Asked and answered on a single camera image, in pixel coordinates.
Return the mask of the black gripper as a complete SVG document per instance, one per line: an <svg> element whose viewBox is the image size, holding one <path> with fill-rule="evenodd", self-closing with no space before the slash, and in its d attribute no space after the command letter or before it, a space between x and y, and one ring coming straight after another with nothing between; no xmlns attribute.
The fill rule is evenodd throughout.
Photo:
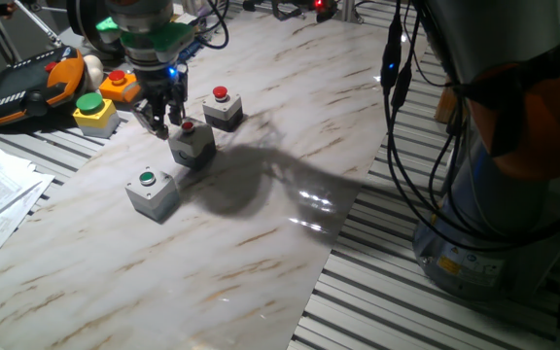
<svg viewBox="0 0 560 350"><path fill-rule="evenodd" d="M140 94L132 103L136 120L158 139L167 140L164 105L169 106L168 118L181 125L186 116L189 66L184 61L170 62L133 60L132 67L140 86Z"/></svg>

